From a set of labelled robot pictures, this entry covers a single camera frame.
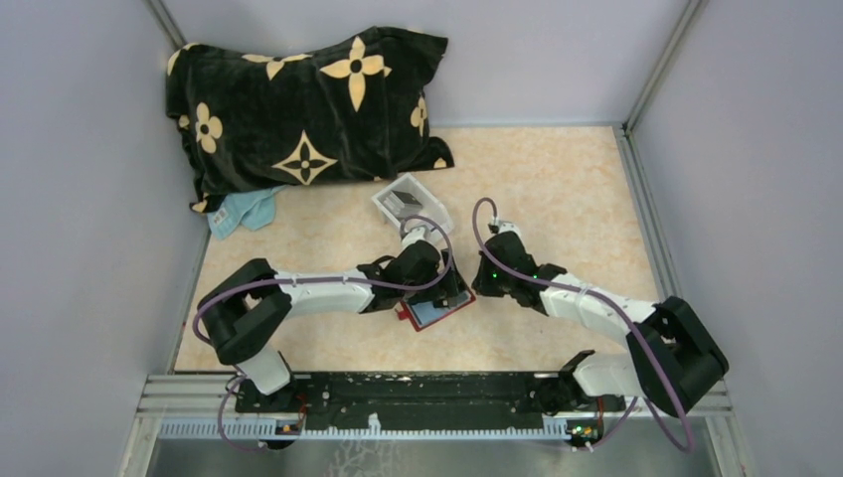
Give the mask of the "white plastic card box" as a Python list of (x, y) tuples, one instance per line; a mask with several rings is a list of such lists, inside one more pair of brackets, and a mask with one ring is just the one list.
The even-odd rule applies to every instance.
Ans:
[(445, 204), (412, 174), (405, 174), (374, 194), (371, 198), (387, 224), (396, 228), (410, 215), (433, 220), (447, 234), (454, 223)]

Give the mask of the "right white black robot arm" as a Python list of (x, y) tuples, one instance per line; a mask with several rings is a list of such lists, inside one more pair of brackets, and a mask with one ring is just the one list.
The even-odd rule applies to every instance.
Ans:
[(676, 417), (728, 372), (728, 359), (686, 300), (669, 296), (651, 302), (611, 293), (561, 266), (537, 263), (516, 228), (491, 231), (472, 282), (477, 294), (511, 297), (523, 308), (573, 322), (623, 349), (582, 351), (563, 366), (560, 396), (568, 407), (585, 409), (602, 396), (645, 398)]

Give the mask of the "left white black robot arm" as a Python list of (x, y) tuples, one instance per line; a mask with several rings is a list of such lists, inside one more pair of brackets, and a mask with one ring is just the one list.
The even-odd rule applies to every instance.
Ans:
[(449, 250), (422, 239), (334, 275), (281, 272), (252, 259), (200, 301), (193, 329), (262, 402), (284, 411), (295, 404), (298, 385), (269, 340), (285, 319), (397, 310), (422, 331), (474, 300)]

